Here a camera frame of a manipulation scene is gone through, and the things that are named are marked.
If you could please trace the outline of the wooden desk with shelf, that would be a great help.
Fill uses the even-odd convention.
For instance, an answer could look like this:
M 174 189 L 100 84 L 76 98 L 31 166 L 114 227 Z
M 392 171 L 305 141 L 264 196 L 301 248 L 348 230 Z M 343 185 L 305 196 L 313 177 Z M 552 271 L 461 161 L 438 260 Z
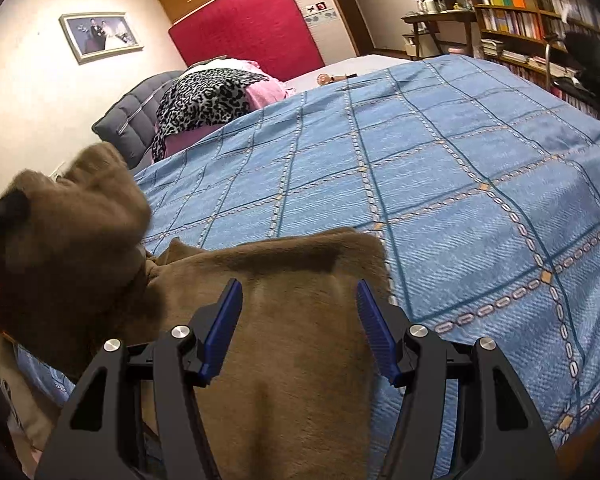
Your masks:
M 474 34 L 472 25 L 477 21 L 476 12 L 470 0 L 414 0 L 417 11 L 402 18 L 405 25 L 412 28 L 414 53 L 411 58 L 421 60 L 426 56 L 422 50 L 422 37 L 428 36 L 437 54 L 460 52 L 473 56 Z M 464 39 L 441 39 L 440 24 L 455 23 L 463 26 Z

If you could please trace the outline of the leopard print blanket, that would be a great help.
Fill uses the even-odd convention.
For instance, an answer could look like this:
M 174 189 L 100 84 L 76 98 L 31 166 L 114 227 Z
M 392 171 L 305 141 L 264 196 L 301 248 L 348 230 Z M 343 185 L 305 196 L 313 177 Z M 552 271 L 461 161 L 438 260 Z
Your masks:
M 178 77 L 157 110 L 151 158 L 166 157 L 166 138 L 201 127 L 225 125 L 251 110 L 247 89 L 268 81 L 262 74 L 237 68 L 209 68 Z

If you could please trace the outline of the black office chair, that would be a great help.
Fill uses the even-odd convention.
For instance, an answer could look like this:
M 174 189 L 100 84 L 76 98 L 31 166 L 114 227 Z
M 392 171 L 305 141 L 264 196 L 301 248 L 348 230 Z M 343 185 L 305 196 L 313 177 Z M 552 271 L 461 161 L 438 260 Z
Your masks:
M 566 32 L 564 36 L 545 35 L 544 41 L 547 90 L 558 90 L 562 96 L 571 96 L 600 116 L 600 40 L 580 32 Z M 550 55 L 560 42 L 572 59 L 574 74 L 554 77 L 550 74 Z

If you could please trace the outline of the wooden bookshelf with books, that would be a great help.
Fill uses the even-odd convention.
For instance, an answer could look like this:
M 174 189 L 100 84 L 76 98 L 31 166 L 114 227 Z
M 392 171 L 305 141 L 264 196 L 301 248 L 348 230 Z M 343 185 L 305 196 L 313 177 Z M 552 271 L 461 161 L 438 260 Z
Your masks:
M 544 36 L 580 32 L 600 40 L 600 11 L 591 0 L 471 0 L 481 34 L 483 56 L 508 67 L 541 88 L 545 87 Z M 550 74 L 574 74 L 572 59 L 560 42 L 550 55 Z M 586 114 L 600 118 L 592 108 L 547 90 Z

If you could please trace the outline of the pink pillow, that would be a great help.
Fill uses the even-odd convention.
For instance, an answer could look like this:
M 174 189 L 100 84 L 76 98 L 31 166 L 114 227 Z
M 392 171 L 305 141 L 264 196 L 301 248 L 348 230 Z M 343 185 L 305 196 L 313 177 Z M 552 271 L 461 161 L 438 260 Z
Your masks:
M 292 95 L 257 62 L 215 58 L 189 67 L 166 90 L 157 110 L 154 162 L 196 144 L 233 120 Z

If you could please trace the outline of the framed wedding photo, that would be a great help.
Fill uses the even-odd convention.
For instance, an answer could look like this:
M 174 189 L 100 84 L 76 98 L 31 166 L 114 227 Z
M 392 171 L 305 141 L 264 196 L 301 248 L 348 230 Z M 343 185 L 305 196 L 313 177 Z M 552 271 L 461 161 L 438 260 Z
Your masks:
M 58 22 L 79 65 L 144 48 L 124 12 L 68 13 Z

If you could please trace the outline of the grey padded headboard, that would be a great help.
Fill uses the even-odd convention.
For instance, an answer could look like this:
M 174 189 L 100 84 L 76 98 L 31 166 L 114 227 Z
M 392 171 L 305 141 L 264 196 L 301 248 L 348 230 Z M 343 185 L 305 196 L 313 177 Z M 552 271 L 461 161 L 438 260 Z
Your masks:
M 92 125 L 92 131 L 102 142 L 116 148 L 129 170 L 148 165 L 147 153 L 156 134 L 158 107 L 182 73 L 171 70 L 144 79 Z

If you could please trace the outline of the small toy on bed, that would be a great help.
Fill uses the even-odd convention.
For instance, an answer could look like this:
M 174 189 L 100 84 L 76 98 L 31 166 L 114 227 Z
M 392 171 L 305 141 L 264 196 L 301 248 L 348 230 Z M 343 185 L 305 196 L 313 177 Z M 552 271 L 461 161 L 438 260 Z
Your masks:
M 334 84 L 335 82 L 344 81 L 348 79 L 355 78 L 356 74 L 349 75 L 329 75 L 329 74 L 319 74 L 316 77 L 316 82 L 320 87 L 327 86 L 328 84 Z

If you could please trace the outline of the brown fleece pants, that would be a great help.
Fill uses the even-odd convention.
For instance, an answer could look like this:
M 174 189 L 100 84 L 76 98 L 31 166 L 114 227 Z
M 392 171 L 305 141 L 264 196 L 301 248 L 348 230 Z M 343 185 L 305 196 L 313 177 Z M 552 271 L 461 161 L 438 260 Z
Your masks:
M 356 290 L 388 295 L 377 237 L 351 228 L 151 255 L 150 209 L 118 151 L 86 148 L 60 179 L 24 170 L 0 195 L 0 332 L 71 379 L 109 339 L 149 344 L 193 318 L 197 396 L 225 479 L 362 479 L 373 357 Z

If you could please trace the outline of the red wall panel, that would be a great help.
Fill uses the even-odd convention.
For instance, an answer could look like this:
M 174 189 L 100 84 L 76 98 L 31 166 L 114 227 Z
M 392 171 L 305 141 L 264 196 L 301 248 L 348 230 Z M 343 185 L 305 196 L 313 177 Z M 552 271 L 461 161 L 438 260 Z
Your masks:
M 325 66 L 296 0 L 214 0 L 169 35 L 188 66 L 225 55 L 281 81 Z

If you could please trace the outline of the blue patterned bedspread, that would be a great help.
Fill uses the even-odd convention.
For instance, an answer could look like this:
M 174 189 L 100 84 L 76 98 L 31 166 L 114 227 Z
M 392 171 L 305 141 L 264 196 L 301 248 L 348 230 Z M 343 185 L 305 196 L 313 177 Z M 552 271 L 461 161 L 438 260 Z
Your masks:
M 507 68 L 448 55 L 300 93 L 136 180 L 151 252 L 376 235 L 392 299 L 493 337 L 554 445 L 600 414 L 600 122 Z

